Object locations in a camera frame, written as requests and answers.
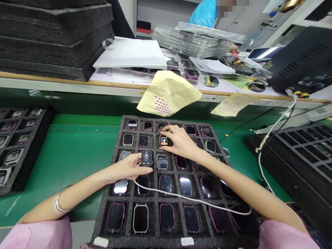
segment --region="white charging cable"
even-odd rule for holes
[[[289,112],[294,106],[295,106],[295,104],[296,104],[296,102],[297,102],[297,95],[292,95],[292,97],[293,97],[293,100],[294,100],[294,102],[293,102],[293,104],[284,112],[284,114],[283,115],[281,115],[281,117],[275,122],[275,124],[271,127],[271,129],[269,130],[269,132],[265,135],[265,137],[264,137],[264,139],[262,140],[262,142],[260,143],[260,145],[259,145],[259,148],[256,148],[256,153],[258,153],[259,152],[259,154],[258,154],[258,165],[259,165],[259,170],[260,170],[260,172],[261,172],[261,174],[262,174],[262,177],[263,177],[263,179],[264,179],[264,181],[266,182],[266,184],[267,184],[267,186],[270,188],[270,190],[271,190],[271,192],[272,192],[272,194],[274,194],[274,195],[276,195],[274,192],[273,192],[273,190],[272,190],[272,188],[271,188],[271,186],[270,186],[270,184],[269,184],[269,182],[267,181],[267,179],[265,178],[265,175],[264,175],[264,173],[263,173],[263,168],[262,168],[262,164],[261,164],[261,162],[260,162],[260,158],[261,158],[261,156],[262,156],[262,147],[263,147],[263,145],[265,144],[265,142],[266,142],[266,140],[269,138],[269,136],[270,136],[270,134],[271,134],[271,132],[273,131],[273,129],[274,129],[274,127],[283,119],[283,117],[286,115],[286,113],[287,112]]]
[[[144,187],[140,184],[137,183],[137,181],[134,180],[134,183],[143,188],[143,189],[146,189],[146,190],[151,190],[151,191],[156,191],[156,192],[160,192],[160,193],[163,193],[163,194],[167,194],[167,195],[173,195],[173,196],[177,196],[177,197],[181,197],[181,198],[184,198],[184,199],[187,199],[187,200],[190,200],[190,201],[194,201],[194,202],[201,202],[201,203],[204,203],[208,206],[211,206],[211,207],[214,207],[214,208],[217,208],[217,209],[222,209],[222,210],[226,210],[226,211],[230,211],[232,213],[236,213],[236,214],[241,214],[241,215],[250,215],[251,212],[252,212],[252,208],[250,207],[250,210],[249,212],[247,213],[241,213],[241,212],[237,212],[237,211],[234,211],[234,210],[231,210],[231,209],[227,209],[227,208],[224,208],[224,207],[219,207],[219,206],[216,206],[216,205],[213,205],[213,204],[210,204],[210,203],[207,203],[205,201],[201,201],[201,200],[197,200],[197,199],[191,199],[189,197],[186,197],[186,196],[183,196],[183,195],[178,195],[178,194],[173,194],[173,193],[169,193],[169,192],[165,192],[165,191],[162,191],[162,190],[158,190],[158,189],[155,189],[155,188],[147,188],[147,187]]]

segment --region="pink shirt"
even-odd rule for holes
[[[273,220],[265,221],[260,227],[259,242],[259,249],[319,249],[309,235]],[[72,246],[69,218],[64,216],[57,221],[16,224],[0,249],[72,249]]]

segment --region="beige paper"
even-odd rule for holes
[[[217,105],[211,113],[223,117],[235,117],[244,107],[256,101],[260,99],[244,93],[234,93]]]
[[[201,92],[181,76],[171,71],[158,71],[137,109],[169,117],[201,97]]]

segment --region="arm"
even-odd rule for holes
[[[136,168],[136,165],[141,162],[141,156],[141,153],[132,154],[120,162],[66,188],[59,197],[59,206],[64,210],[71,210],[107,184],[115,183],[121,179],[135,180],[139,175],[151,173],[152,168]],[[38,204],[34,209],[26,213],[20,219],[19,223],[32,223],[61,218],[66,213],[58,213],[55,210],[54,201],[57,195],[58,193]]]
[[[169,137],[174,143],[172,147],[163,146],[161,149],[203,165],[227,183],[237,195],[262,216],[285,223],[308,234],[301,218],[289,206],[250,178],[198,148],[183,128],[166,126],[161,134]]]

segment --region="silver bracelet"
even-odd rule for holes
[[[66,189],[66,188],[68,188],[68,187],[70,187],[71,185],[69,185],[69,186],[67,186],[67,187],[65,187],[57,196],[56,196],[56,198],[55,198],[55,201],[54,201],[54,208],[55,208],[55,211],[57,211],[58,213],[67,213],[67,212],[69,212],[69,211],[71,211],[71,210],[73,210],[73,208],[72,209],[69,209],[69,210],[64,210],[64,209],[62,209],[60,206],[59,206],[59,197],[60,197],[60,195],[61,195],[61,193]]]

